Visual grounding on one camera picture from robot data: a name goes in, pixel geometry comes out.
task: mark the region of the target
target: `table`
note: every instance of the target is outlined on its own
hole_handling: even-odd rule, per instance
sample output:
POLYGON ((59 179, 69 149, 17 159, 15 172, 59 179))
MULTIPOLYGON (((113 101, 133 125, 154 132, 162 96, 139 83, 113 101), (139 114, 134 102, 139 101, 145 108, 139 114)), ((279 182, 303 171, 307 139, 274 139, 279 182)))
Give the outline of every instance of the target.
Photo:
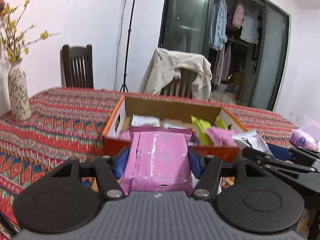
MULTIPOLYGON (((260 109, 186 98, 127 95, 222 106, 249 130, 257 130, 266 142, 279 146, 290 145, 295 127, 280 115, 260 109)), ((71 157, 84 162, 92 160, 93 155, 103 155, 101 134, 121 96, 116 91, 52 88, 30 98, 32 116, 27 121, 13 121, 10 112, 0 117, 0 210, 12 223, 16 223, 13 200, 31 183, 71 157)), ((0 240, 7 239, 0 231, 0 240)))

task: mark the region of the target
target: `light blue shirt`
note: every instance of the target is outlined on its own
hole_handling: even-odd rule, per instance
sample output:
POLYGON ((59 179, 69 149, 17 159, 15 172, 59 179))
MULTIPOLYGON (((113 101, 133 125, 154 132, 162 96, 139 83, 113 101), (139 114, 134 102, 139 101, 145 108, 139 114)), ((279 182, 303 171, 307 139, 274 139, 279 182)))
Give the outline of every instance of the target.
POLYGON ((227 42, 227 11, 228 8, 226 0, 220 0, 213 5, 209 45, 215 50, 221 50, 223 44, 227 42))

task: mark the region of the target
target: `vase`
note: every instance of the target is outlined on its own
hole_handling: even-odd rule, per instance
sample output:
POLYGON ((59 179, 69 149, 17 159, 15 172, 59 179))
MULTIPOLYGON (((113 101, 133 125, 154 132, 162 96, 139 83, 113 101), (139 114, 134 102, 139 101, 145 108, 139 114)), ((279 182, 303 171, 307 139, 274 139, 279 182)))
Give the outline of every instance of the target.
POLYGON ((31 116, 27 91, 26 73, 20 68, 21 61, 11 63, 8 73, 8 89, 12 118, 26 120, 31 116))

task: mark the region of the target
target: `chair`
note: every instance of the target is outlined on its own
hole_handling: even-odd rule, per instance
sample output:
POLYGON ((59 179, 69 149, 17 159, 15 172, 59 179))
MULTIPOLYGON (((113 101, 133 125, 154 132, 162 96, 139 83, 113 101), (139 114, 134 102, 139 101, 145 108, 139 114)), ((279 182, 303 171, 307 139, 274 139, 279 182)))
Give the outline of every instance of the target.
POLYGON ((66 87, 93 88, 92 45, 62 47, 62 62, 66 87))
POLYGON ((162 90, 160 95, 192 98, 191 85, 196 79, 196 73, 180 69, 181 79, 173 79, 162 90))

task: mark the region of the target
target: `orange box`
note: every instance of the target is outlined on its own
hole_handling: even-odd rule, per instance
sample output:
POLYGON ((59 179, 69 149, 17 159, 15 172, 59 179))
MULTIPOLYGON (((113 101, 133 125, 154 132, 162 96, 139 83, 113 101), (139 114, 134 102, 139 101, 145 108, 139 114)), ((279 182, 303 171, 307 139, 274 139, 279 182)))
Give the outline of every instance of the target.
MULTIPOLYGON (((105 155, 115 156, 123 147, 131 145, 131 142, 119 140, 118 137, 121 130, 129 128, 133 114, 158 117, 161 126, 165 119, 177 120, 179 126, 186 128, 193 128, 191 115, 209 121, 212 125, 217 116, 220 116, 227 126, 231 124, 239 133, 247 131, 232 114, 222 107, 124 95, 116 105, 102 133, 105 155)), ((227 162, 231 162, 239 153, 237 147, 194 146, 193 148, 203 156, 214 155, 227 162)))

